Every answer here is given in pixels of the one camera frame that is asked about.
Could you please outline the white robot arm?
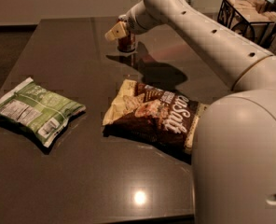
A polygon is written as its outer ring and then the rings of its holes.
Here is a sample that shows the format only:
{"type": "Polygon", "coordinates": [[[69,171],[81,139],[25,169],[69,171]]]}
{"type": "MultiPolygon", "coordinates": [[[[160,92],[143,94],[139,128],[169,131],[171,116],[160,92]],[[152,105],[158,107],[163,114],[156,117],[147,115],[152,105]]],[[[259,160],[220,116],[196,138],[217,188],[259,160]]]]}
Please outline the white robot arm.
{"type": "Polygon", "coordinates": [[[276,224],[276,56],[191,1],[142,0],[105,37],[167,24],[232,91],[208,107],[197,128],[195,224],[276,224]]]}

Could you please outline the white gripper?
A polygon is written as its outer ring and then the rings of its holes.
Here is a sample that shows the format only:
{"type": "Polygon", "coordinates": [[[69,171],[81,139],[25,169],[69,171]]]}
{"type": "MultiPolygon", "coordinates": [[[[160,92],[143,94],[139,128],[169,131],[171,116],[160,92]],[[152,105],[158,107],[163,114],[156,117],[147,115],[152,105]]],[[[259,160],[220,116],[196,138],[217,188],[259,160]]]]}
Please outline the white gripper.
{"type": "Polygon", "coordinates": [[[111,42],[124,38],[129,34],[129,31],[141,35],[161,25],[163,21],[160,12],[155,7],[147,6],[144,1],[140,1],[126,13],[126,23],[124,21],[117,22],[104,35],[105,39],[111,42]]]}

